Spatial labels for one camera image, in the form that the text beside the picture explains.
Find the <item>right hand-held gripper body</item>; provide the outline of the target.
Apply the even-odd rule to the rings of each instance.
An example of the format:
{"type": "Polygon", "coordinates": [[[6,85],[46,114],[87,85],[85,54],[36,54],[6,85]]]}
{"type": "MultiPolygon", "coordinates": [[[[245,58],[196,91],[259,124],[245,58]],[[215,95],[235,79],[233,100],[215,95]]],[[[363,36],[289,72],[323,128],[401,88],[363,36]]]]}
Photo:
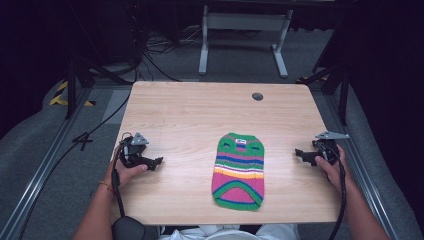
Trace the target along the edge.
{"type": "Polygon", "coordinates": [[[325,131],[315,136],[312,145],[327,162],[335,164],[340,158],[336,141],[348,138],[348,134],[325,131]]]}

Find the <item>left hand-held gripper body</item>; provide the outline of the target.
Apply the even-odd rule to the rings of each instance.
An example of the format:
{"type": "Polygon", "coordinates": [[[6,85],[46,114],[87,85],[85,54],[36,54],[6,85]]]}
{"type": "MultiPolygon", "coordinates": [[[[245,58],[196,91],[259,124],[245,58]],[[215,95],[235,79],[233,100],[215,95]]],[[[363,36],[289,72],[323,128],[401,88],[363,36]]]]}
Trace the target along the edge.
{"type": "Polygon", "coordinates": [[[120,141],[121,152],[119,158],[123,165],[132,168],[141,164],[148,165],[149,160],[142,156],[146,149],[148,141],[137,132],[134,136],[130,135],[120,141]]]}

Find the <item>striped knitted pet sweater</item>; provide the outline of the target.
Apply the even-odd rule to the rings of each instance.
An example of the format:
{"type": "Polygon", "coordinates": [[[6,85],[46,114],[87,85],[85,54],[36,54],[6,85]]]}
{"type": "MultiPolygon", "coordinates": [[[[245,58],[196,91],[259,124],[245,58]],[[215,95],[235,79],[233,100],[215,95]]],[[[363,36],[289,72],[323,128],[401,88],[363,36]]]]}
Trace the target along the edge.
{"type": "Polygon", "coordinates": [[[255,136],[228,133],[219,140],[211,185],[217,205],[240,211],[261,207],[264,155],[265,148],[255,136]]]}

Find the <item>person's left hand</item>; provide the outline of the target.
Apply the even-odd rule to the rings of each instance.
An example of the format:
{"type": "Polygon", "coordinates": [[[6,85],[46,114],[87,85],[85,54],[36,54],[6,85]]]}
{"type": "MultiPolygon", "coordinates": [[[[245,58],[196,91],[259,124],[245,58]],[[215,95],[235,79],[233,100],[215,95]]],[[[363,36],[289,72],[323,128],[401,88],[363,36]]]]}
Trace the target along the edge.
{"type": "Polygon", "coordinates": [[[107,167],[103,181],[108,185],[112,185],[112,171],[116,169],[120,177],[119,187],[123,188],[131,181],[133,177],[146,172],[148,168],[146,165],[139,165],[133,168],[126,168],[120,160],[116,160],[116,157],[119,155],[119,152],[119,147],[116,147],[112,154],[112,159],[107,167]]]}

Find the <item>person's right hand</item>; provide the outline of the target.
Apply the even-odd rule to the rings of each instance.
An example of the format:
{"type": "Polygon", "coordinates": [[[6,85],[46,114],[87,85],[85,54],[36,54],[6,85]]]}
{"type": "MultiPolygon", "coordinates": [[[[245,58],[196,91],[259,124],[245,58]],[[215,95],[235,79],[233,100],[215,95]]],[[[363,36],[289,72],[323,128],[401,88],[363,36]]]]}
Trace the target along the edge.
{"type": "MultiPolygon", "coordinates": [[[[337,146],[337,149],[339,150],[340,161],[345,171],[345,174],[344,174],[345,183],[348,183],[349,170],[346,165],[345,152],[340,145],[337,146]]],[[[341,170],[339,167],[339,163],[335,163],[334,165],[331,165],[324,158],[320,156],[317,156],[315,158],[315,161],[317,162],[317,166],[321,169],[323,177],[327,179],[339,193],[342,193],[341,170]]]]}

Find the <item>black metal stand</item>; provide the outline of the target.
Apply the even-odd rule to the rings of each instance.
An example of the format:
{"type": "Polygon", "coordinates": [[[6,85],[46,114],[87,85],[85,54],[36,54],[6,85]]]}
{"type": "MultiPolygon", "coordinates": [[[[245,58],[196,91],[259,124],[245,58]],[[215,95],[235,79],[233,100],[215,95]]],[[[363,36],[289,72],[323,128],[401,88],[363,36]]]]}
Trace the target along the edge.
{"type": "Polygon", "coordinates": [[[324,95],[332,95],[337,89],[340,89],[338,116],[341,123],[346,126],[347,100],[350,83],[350,73],[346,64],[334,65],[325,68],[309,77],[300,77],[296,83],[309,85],[326,77],[325,83],[321,87],[324,95]]]}
{"type": "Polygon", "coordinates": [[[96,65],[79,55],[73,56],[67,70],[68,106],[66,119],[70,119],[77,108],[77,83],[80,83],[84,89],[90,89],[95,83],[90,69],[94,69],[98,74],[112,80],[118,85],[131,85],[131,82],[124,80],[105,67],[96,65]]]}

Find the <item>black round pad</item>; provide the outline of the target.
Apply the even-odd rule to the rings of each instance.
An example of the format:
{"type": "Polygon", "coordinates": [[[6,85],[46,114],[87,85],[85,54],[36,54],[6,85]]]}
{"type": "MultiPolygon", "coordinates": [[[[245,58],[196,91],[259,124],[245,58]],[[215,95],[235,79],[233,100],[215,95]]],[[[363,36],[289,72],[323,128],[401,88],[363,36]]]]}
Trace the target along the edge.
{"type": "Polygon", "coordinates": [[[124,216],[112,224],[113,240],[143,240],[146,229],[134,218],[124,216]]]}

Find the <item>yellow black hazard tape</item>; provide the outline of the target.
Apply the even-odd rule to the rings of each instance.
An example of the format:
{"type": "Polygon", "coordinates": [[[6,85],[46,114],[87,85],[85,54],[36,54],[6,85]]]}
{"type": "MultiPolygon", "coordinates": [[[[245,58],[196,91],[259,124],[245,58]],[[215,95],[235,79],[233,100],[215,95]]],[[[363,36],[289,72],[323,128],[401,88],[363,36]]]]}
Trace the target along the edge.
{"type": "Polygon", "coordinates": [[[67,90],[67,88],[68,88],[68,82],[66,80],[63,80],[62,83],[58,86],[52,99],[50,100],[50,105],[67,106],[68,101],[63,98],[63,94],[67,90]]]}

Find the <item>person's white clothing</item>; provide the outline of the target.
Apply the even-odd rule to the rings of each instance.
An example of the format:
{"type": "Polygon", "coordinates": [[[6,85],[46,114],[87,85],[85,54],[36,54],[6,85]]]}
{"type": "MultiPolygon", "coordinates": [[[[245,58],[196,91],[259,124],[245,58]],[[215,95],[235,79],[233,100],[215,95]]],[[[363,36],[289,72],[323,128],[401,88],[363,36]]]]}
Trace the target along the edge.
{"type": "Polygon", "coordinates": [[[300,235],[296,224],[263,224],[256,233],[243,231],[240,225],[199,225],[157,240],[300,240],[300,235]]]}

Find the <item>aluminium floor rail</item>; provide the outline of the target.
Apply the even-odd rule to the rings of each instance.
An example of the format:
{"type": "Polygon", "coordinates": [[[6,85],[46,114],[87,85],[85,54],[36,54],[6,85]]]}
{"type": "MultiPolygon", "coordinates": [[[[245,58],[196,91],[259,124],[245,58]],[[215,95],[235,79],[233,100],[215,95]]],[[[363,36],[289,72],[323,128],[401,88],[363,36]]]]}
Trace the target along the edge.
{"type": "Polygon", "coordinates": [[[331,127],[331,130],[334,130],[335,132],[341,132],[342,134],[349,136],[348,139],[341,139],[340,142],[347,152],[348,159],[351,160],[351,164],[353,165],[353,175],[359,183],[359,186],[365,195],[365,199],[369,204],[371,211],[379,223],[383,226],[384,230],[388,233],[391,240],[399,240],[394,225],[389,219],[389,215],[387,214],[386,208],[382,202],[379,189],[375,185],[375,181],[372,179],[372,175],[369,173],[366,165],[363,162],[363,158],[359,149],[357,148],[354,135],[352,134],[349,126],[344,126],[340,120],[338,113],[339,105],[332,95],[320,95],[320,97],[323,98],[323,102],[326,104],[326,107],[329,110],[329,117],[334,122],[334,126],[331,127]]]}
{"type": "Polygon", "coordinates": [[[90,94],[90,89],[81,89],[80,94],[76,98],[76,102],[68,106],[71,110],[69,118],[61,122],[39,166],[25,186],[23,194],[7,222],[4,224],[4,227],[0,230],[0,240],[17,240],[22,237],[39,194],[44,188],[51,173],[60,162],[58,154],[65,142],[65,138],[90,94]]]}

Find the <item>white metal table frame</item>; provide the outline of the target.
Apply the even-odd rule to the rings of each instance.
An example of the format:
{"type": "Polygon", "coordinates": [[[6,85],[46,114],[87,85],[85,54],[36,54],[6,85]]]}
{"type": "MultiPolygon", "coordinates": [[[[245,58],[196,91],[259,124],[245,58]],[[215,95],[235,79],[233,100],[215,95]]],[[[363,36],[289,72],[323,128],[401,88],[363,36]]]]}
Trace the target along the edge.
{"type": "Polygon", "coordinates": [[[209,30],[249,30],[278,32],[279,40],[271,46],[274,59],[282,78],[288,77],[288,71],[282,55],[282,47],[289,30],[293,11],[288,10],[283,15],[264,15],[247,13],[217,13],[211,12],[209,7],[203,7],[202,16],[202,46],[200,52],[198,73],[207,73],[209,43],[209,30]]]}

